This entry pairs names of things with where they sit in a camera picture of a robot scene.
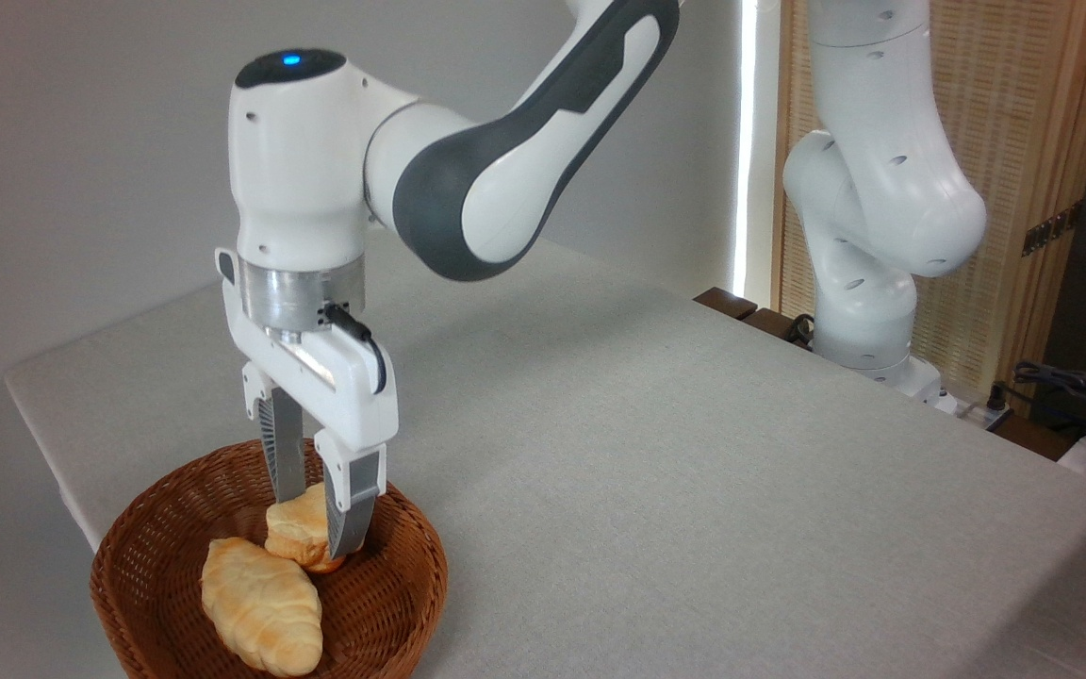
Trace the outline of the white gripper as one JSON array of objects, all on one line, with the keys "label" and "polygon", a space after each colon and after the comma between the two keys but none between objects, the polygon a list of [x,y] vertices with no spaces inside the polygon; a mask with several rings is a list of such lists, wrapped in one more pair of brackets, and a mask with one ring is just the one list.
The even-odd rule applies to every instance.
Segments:
[{"label": "white gripper", "polygon": [[365,542],[376,500],[387,494],[387,443],[397,433],[395,373],[368,328],[351,315],[362,302],[362,259],[340,271],[267,271],[217,250],[225,320],[247,359],[247,417],[257,422],[277,503],[301,496],[304,416],[326,486],[328,557]]}]

